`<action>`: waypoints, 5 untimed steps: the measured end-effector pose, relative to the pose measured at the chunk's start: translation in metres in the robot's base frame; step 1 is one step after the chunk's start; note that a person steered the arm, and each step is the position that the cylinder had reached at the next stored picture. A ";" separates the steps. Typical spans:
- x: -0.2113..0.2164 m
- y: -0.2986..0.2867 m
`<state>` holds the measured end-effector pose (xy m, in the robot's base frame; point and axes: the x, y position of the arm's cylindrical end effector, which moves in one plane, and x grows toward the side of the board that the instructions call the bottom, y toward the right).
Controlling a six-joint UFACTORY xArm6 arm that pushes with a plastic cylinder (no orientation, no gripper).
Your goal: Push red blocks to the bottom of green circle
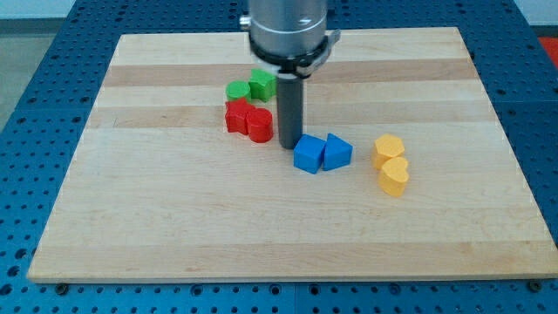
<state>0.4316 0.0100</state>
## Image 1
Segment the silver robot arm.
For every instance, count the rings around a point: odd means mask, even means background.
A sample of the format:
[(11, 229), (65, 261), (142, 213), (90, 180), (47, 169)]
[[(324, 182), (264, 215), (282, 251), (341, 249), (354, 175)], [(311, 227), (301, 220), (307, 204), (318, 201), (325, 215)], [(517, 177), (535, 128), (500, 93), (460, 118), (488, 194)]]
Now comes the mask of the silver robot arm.
[(249, 0), (240, 16), (252, 58), (282, 79), (306, 79), (324, 65), (340, 30), (328, 31), (326, 0)]

